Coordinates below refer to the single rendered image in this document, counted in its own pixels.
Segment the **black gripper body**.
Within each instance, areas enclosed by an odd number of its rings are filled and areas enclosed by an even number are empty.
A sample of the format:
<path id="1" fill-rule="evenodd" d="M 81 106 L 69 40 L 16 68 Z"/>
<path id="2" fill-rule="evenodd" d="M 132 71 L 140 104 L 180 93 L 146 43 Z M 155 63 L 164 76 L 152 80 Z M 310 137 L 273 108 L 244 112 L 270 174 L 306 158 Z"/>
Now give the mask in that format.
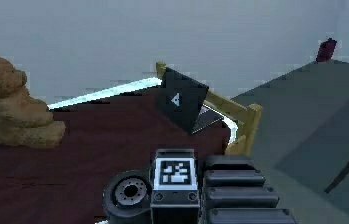
<path id="1" fill-rule="evenodd" d="M 102 194 L 108 224 L 151 224 L 151 193 L 147 170 L 125 171 L 114 176 Z"/>

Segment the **bed with dark red cover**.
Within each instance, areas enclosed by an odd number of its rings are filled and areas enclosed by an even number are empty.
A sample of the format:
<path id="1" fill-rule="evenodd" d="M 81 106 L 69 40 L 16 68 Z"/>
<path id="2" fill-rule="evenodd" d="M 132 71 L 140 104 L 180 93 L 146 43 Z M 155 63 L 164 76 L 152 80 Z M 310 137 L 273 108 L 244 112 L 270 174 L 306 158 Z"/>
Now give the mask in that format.
<path id="1" fill-rule="evenodd" d="M 139 80 L 77 99 L 41 122 L 60 120 L 66 130 L 54 148 L 0 144 L 0 224 L 94 224 L 102 216 L 104 185 L 118 172 L 140 169 L 159 147 L 192 147 L 219 154 L 230 140 L 219 121 L 189 136 L 154 108 L 157 87 Z"/>

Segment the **black laptop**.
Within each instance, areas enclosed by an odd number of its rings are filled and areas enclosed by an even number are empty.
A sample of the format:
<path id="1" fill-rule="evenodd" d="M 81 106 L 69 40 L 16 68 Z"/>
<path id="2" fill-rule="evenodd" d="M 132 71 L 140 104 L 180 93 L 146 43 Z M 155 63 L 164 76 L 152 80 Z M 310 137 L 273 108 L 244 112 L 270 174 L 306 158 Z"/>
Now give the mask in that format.
<path id="1" fill-rule="evenodd" d="M 192 135 L 223 120 L 204 106 L 209 87 L 167 67 L 156 98 L 157 109 L 186 133 Z"/>

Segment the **brown teddy bear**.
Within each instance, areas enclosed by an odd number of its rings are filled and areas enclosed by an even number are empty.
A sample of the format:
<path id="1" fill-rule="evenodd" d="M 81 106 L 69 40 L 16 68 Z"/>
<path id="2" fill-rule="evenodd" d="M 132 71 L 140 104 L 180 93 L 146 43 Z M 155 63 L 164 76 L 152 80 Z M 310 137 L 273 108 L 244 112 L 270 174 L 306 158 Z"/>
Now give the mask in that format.
<path id="1" fill-rule="evenodd" d="M 29 93 L 24 71 L 0 57 L 0 144 L 53 148 L 65 133 L 47 104 Z"/>

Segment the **dark grey table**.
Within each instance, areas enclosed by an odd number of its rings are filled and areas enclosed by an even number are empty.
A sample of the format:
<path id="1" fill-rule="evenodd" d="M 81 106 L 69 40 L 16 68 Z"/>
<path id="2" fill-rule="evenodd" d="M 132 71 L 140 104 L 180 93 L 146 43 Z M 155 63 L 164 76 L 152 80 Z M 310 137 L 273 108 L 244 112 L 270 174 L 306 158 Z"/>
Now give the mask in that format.
<path id="1" fill-rule="evenodd" d="M 263 107 L 252 157 L 300 224 L 349 224 L 349 63 L 311 63 L 234 98 Z"/>

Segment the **dark red bottle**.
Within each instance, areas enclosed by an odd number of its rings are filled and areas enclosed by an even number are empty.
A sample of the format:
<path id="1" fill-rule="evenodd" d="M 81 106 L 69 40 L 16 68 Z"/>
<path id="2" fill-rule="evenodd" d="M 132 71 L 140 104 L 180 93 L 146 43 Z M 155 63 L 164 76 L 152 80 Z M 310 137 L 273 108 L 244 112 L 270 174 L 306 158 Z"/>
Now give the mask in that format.
<path id="1" fill-rule="evenodd" d="M 327 40 L 323 41 L 320 44 L 320 47 L 318 49 L 316 61 L 317 62 L 329 61 L 334 54 L 336 44 L 337 44 L 337 41 L 332 38 L 328 38 Z"/>

